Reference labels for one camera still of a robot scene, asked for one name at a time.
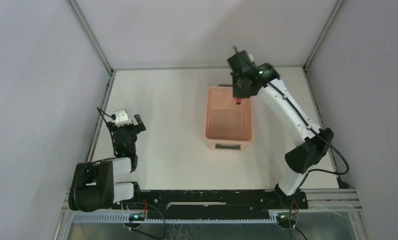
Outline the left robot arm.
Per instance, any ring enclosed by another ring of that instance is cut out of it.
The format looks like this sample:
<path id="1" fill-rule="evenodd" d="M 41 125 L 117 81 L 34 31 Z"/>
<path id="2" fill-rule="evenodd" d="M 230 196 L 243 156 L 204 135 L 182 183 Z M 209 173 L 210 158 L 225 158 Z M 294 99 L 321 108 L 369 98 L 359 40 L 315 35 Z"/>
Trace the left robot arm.
<path id="1" fill-rule="evenodd" d="M 123 110 L 116 111 L 113 118 L 106 122 L 113 156 L 76 165 L 68 197 L 69 208 L 73 211 L 109 209 L 120 201 L 132 209 L 142 205 L 143 195 L 137 191 L 137 182 L 117 182 L 115 178 L 136 170 L 136 141 L 146 127 L 138 114 L 134 116 L 136 123 Z"/>

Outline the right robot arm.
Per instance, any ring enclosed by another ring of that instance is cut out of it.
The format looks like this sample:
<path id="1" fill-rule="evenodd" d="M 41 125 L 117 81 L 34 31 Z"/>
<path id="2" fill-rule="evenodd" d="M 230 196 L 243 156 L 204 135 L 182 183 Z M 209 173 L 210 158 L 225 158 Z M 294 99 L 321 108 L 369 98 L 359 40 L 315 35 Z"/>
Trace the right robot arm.
<path id="1" fill-rule="evenodd" d="M 231 69 L 233 98 L 259 98 L 287 128 L 295 145 L 285 154 L 288 168 L 275 187 L 276 203 L 289 208 L 308 173 L 327 154 L 334 133 L 309 118 L 269 63 L 256 65 L 245 50 L 235 52 L 227 62 Z"/>

